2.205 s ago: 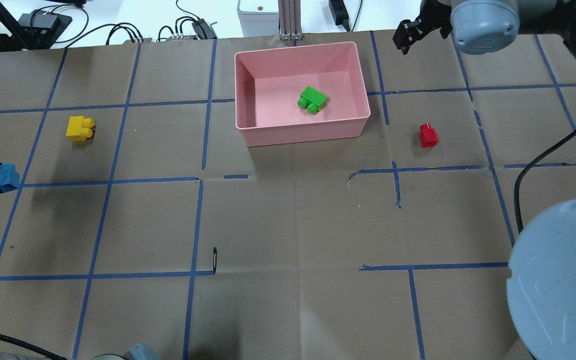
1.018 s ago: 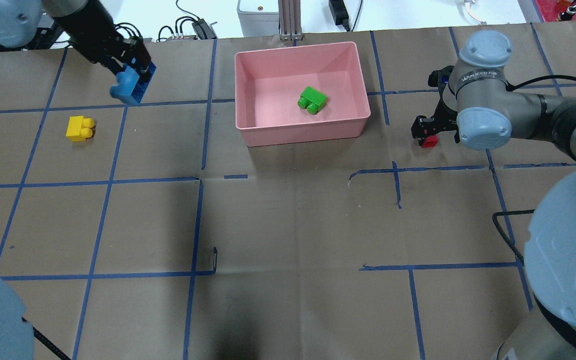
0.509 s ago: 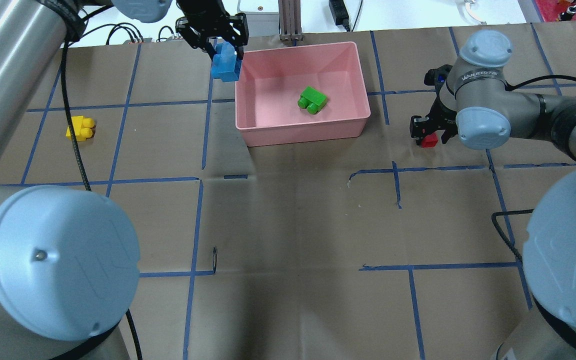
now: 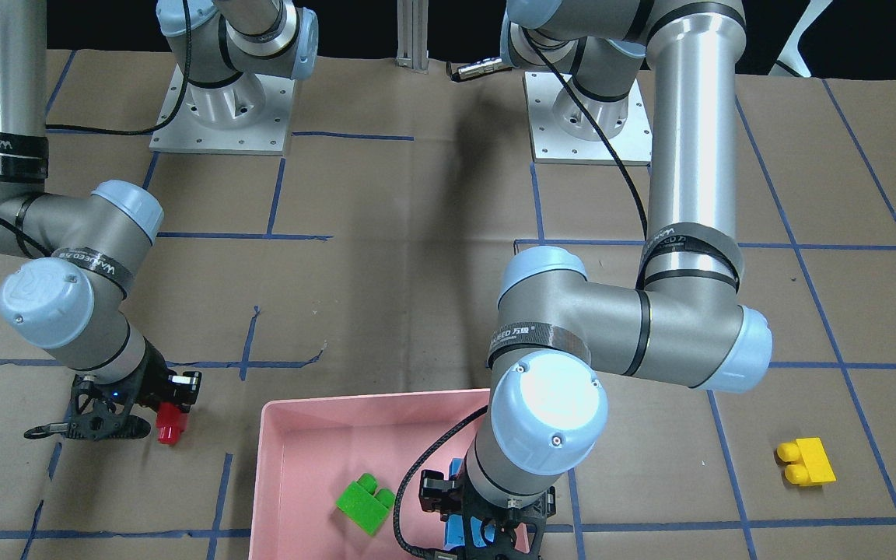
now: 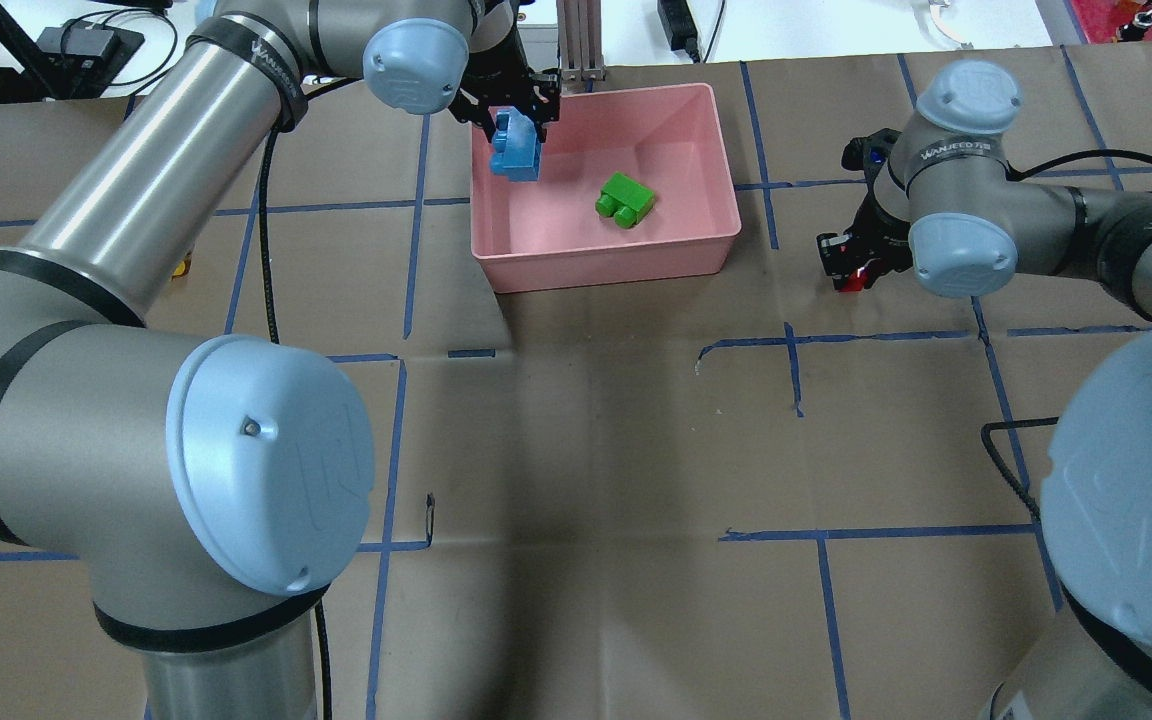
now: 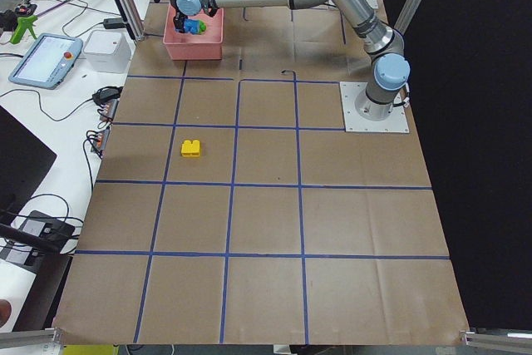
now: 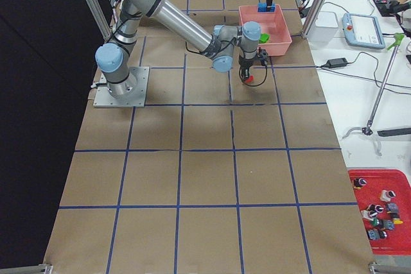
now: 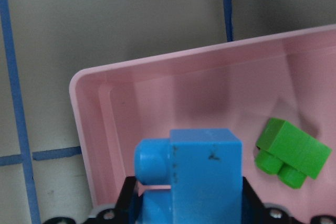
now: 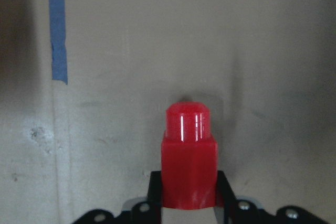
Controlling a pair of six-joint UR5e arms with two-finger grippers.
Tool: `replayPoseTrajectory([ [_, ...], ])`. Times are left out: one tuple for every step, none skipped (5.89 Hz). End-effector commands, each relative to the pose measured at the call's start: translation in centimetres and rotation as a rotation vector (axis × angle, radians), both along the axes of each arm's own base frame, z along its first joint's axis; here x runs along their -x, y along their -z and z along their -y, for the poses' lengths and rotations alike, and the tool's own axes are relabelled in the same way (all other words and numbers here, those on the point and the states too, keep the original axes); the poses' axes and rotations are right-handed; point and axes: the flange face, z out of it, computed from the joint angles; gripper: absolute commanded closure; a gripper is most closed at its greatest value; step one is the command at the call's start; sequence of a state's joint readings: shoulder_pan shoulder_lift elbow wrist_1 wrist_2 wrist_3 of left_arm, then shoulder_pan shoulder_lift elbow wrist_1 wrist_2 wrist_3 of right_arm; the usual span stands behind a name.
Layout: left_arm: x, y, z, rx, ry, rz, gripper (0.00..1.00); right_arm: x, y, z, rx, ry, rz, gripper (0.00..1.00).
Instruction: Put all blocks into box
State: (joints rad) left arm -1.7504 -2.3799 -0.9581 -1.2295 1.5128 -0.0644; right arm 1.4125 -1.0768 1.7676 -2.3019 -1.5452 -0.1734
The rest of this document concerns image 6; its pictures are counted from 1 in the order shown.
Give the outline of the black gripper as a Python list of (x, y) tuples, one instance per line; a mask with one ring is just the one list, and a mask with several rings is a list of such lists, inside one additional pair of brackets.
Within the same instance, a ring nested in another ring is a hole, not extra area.
[(177, 0), (170, 0), (170, 5), (175, 10), (175, 15), (173, 17), (173, 23), (174, 23), (175, 30), (178, 33), (185, 33), (186, 15), (181, 13), (177, 5)]

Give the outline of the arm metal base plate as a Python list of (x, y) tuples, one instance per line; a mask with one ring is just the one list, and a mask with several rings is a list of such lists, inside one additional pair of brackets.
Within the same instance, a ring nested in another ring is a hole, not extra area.
[(379, 105), (367, 97), (366, 82), (340, 81), (344, 129), (348, 133), (408, 134), (410, 132), (402, 98)]

